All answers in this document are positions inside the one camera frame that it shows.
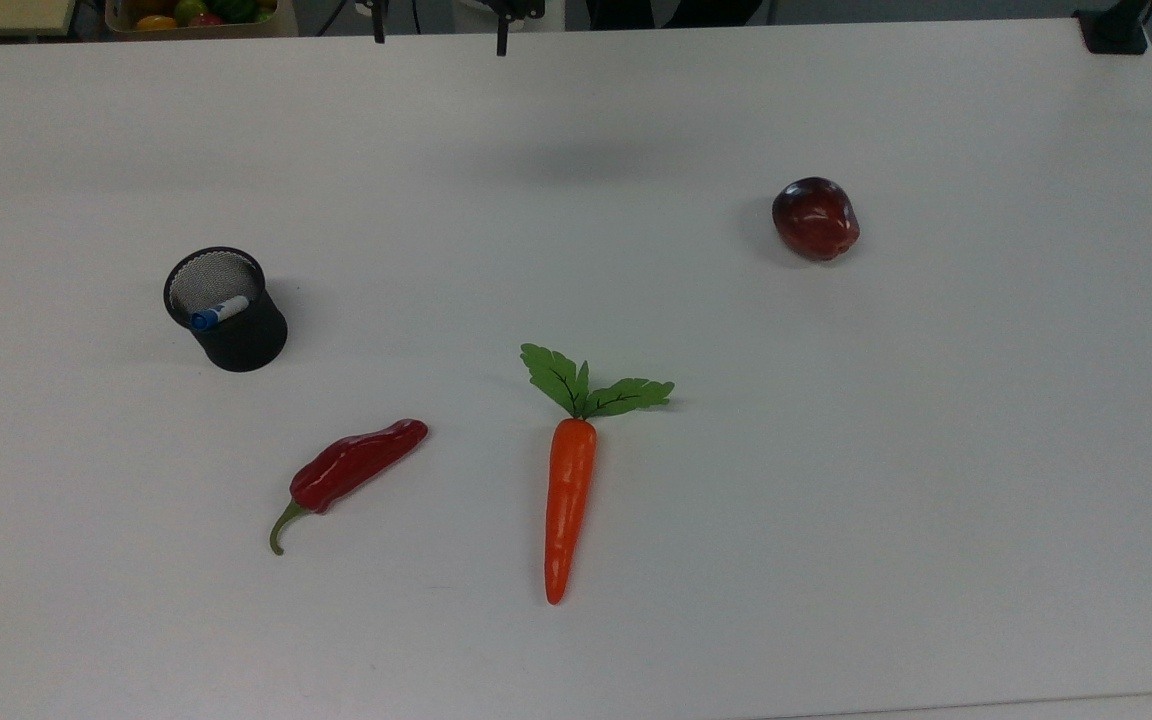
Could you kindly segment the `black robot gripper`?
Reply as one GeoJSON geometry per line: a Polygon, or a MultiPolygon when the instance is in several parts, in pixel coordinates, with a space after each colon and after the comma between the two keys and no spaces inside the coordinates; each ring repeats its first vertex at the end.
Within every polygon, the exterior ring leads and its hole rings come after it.
{"type": "MultiPolygon", "coordinates": [[[[547,14],[547,3],[544,0],[485,0],[484,3],[497,14],[497,56],[507,55],[511,18],[543,18],[547,14]]],[[[376,44],[384,44],[384,41],[387,41],[388,1],[370,1],[369,13],[372,37],[374,37],[376,44]]]]}

